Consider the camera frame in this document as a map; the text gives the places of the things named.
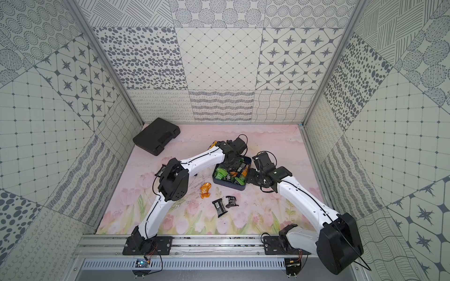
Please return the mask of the orange snack packet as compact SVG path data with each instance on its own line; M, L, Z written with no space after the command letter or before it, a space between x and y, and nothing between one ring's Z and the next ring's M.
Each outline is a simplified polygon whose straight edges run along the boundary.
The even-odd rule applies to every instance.
M205 199L210 197L210 193L209 190L212 187L211 183L204 183L201 187L200 187L200 198L201 199Z

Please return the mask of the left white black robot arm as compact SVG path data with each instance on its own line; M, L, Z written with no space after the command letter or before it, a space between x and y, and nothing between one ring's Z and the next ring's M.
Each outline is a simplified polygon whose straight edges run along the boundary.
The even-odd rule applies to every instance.
M145 246L153 242L172 205L186 195L190 178L217 164L232 163L246 149L246 142L238 137L235 140L218 141L207 151L191 158L172 158L159 176L158 193L149 213L130 236L134 245L143 251Z

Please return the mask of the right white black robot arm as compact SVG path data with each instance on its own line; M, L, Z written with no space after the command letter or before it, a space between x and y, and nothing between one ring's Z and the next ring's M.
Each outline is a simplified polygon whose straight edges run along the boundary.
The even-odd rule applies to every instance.
M356 220L349 214L340 214L307 191L285 167L276 167L267 152L253 157L254 169L247 176L248 183L271 189L296 207L314 227L313 231L290 224L278 233L277 238L264 237L272 249L294 254L305 251L317 255L332 274L338 275L357 259L364 250Z

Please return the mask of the small black cookie packet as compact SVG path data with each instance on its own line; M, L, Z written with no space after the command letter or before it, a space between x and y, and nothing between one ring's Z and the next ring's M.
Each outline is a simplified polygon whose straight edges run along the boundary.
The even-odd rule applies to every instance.
M226 208L238 207L237 199L234 196L226 196L228 203L226 204Z

